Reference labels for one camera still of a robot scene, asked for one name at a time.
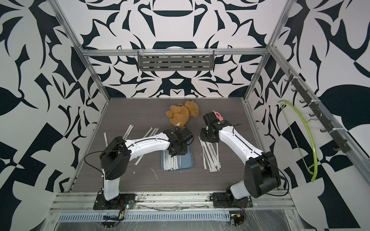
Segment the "pile straw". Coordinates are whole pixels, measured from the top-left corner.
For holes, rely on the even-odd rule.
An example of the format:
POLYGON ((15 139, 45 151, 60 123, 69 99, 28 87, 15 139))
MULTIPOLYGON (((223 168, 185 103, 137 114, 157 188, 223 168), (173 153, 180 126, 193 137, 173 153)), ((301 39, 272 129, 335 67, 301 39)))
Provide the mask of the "pile straw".
POLYGON ((132 131, 133 127, 134 127, 133 125, 129 125, 129 127, 128 127, 127 131, 125 132, 125 134, 124 134, 124 136, 123 136, 123 139, 124 139, 124 140, 128 139, 128 137, 129 137, 129 135, 130 135, 130 133, 131 133, 131 131, 132 131))
POLYGON ((205 142, 198 137, 203 157, 203 167, 210 172, 218 172, 221 170, 221 162, 219 158, 219 145, 216 143, 216 148, 211 142, 205 142))

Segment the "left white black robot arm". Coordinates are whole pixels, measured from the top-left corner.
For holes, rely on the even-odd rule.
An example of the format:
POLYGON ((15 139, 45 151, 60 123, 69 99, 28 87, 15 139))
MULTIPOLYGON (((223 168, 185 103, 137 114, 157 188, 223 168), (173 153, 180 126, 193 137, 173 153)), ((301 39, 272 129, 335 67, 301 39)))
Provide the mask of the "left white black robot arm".
POLYGON ((99 156, 104 199, 111 201, 119 196, 120 177, 132 159, 157 151, 168 151, 171 156, 185 155, 193 140, 194 135, 189 129, 164 130, 136 140, 125 140, 121 136, 114 138, 99 156))

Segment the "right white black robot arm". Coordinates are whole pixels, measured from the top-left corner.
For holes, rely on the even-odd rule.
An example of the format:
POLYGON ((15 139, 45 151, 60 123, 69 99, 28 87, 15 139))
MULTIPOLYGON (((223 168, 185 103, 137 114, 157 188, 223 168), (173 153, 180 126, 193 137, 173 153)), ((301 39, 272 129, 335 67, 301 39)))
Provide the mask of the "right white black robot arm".
POLYGON ((226 190, 229 201, 237 201, 246 197, 258 198, 281 186, 277 160, 271 152, 263 152, 242 135, 236 127, 216 112, 203 116, 206 128, 201 129, 202 141, 225 143, 243 162, 243 180, 231 185, 226 190))

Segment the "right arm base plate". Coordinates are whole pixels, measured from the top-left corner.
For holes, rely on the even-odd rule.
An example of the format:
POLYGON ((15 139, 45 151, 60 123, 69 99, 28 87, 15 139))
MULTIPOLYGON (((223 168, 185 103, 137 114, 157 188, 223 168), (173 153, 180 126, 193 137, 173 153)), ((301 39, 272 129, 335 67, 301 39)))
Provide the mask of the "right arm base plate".
POLYGON ((231 192, 212 193, 210 201, 213 202, 214 208, 252 208, 251 197, 235 199, 231 192))

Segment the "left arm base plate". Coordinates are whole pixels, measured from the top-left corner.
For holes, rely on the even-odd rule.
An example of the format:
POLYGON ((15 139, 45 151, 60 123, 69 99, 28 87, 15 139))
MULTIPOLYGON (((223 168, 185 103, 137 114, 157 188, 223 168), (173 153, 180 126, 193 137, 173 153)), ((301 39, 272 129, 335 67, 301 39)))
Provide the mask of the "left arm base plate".
POLYGON ((129 208, 135 203, 136 194, 134 193, 120 193, 117 197, 112 200, 106 200, 104 195, 98 194, 94 205, 93 210, 115 210, 129 208))

